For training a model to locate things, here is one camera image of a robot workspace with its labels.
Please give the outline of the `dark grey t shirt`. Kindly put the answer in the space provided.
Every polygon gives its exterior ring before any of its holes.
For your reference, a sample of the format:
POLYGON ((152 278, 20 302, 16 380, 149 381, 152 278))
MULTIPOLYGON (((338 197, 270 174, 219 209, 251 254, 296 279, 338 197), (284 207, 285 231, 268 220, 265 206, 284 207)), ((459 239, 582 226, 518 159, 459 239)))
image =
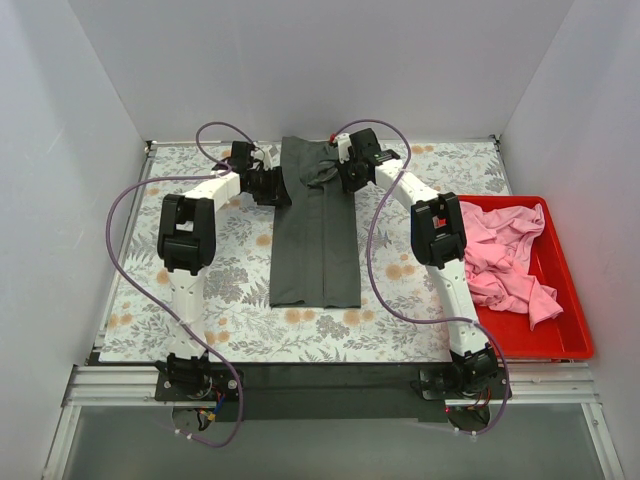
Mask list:
POLYGON ((281 142, 291 204, 275 210, 269 305, 361 306, 355 200, 343 191, 337 149, 295 136, 281 142))

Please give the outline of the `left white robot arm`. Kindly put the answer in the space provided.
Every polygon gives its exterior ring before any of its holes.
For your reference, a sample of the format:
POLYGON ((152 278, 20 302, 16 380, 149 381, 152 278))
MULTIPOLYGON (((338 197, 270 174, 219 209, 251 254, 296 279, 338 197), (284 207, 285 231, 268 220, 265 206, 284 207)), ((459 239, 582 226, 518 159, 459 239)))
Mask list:
POLYGON ((204 285, 216 252, 216 213, 241 193, 263 206, 291 204, 276 148, 235 141, 230 156, 207 179, 162 202, 157 250, 168 273, 178 332, 159 369, 171 387, 192 400, 228 390, 225 378, 211 372, 204 346, 204 285))

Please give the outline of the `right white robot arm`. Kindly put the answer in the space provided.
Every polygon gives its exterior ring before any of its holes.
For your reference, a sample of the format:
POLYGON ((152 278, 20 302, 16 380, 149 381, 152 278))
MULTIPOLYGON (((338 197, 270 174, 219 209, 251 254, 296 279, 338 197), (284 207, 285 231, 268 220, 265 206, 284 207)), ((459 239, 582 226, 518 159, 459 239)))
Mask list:
POLYGON ((401 160, 394 150, 381 147, 370 128, 335 133, 330 144, 337 148, 337 169, 346 193, 372 184, 385 191, 375 216, 389 198, 409 214, 411 250, 436 287, 445 315, 439 322, 447 326, 451 356, 423 384, 442 395, 488 395, 499 363, 490 335, 480 325, 466 279, 467 238, 458 196, 427 186, 410 172, 408 159, 401 160))

